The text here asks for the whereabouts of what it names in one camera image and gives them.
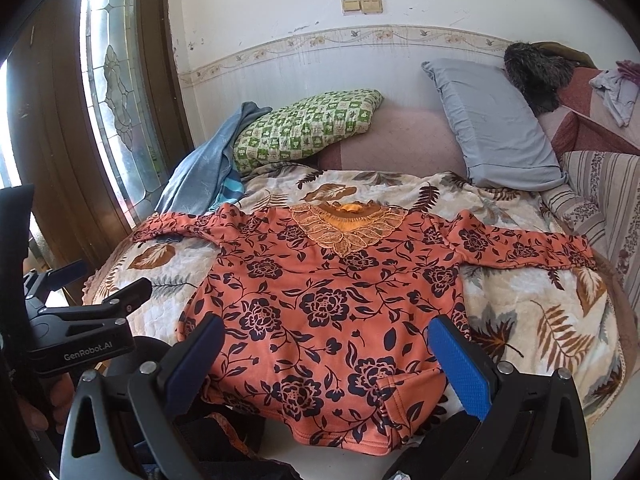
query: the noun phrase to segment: metal screw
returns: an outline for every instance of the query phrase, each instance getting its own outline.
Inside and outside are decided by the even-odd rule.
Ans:
[[[140,373],[145,375],[150,375],[156,371],[158,365],[153,361],[147,361],[146,363],[142,363],[140,365]]]
[[[515,370],[513,365],[508,361],[500,361],[498,363],[497,368],[501,374],[505,374],[505,375],[513,374],[513,371]]]
[[[569,379],[571,379],[572,375],[567,368],[558,368],[558,377],[564,379],[565,381],[568,381]]]
[[[90,383],[98,376],[98,372],[96,370],[87,370],[80,377],[85,383]]]

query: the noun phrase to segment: orange floral shirt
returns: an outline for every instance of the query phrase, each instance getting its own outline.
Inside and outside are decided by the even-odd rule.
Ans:
[[[210,216],[153,216],[133,235],[220,246],[178,340],[207,312],[221,316],[226,341],[203,398],[282,420],[303,444],[384,455],[428,418],[445,378],[423,332],[446,314],[468,336],[460,264],[594,266],[584,237],[485,226],[467,210],[446,221],[371,203],[364,216],[346,209],[245,215],[224,204]]]

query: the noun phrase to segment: wallpaper border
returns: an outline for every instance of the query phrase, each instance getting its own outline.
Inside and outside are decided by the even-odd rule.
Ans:
[[[317,52],[347,46],[422,45],[443,46],[470,52],[484,52],[502,57],[511,41],[495,36],[443,27],[418,25],[377,25],[370,27],[344,27],[320,30],[281,40],[270,41],[223,57],[191,72],[178,74],[180,85],[193,87],[220,77],[239,68],[272,59],[305,52]]]

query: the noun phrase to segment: blue blanket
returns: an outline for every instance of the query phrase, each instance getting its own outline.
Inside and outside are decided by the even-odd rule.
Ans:
[[[234,164],[234,143],[240,132],[271,110],[258,108],[253,102],[242,103],[213,137],[178,165],[156,211],[201,215],[216,211],[223,202],[237,202],[244,186]]]

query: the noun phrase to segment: gray pillow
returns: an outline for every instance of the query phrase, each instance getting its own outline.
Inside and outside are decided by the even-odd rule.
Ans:
[[[478,187],[542,191],[566,182],[522,94],[499,68],[460,59],[425,61]]]

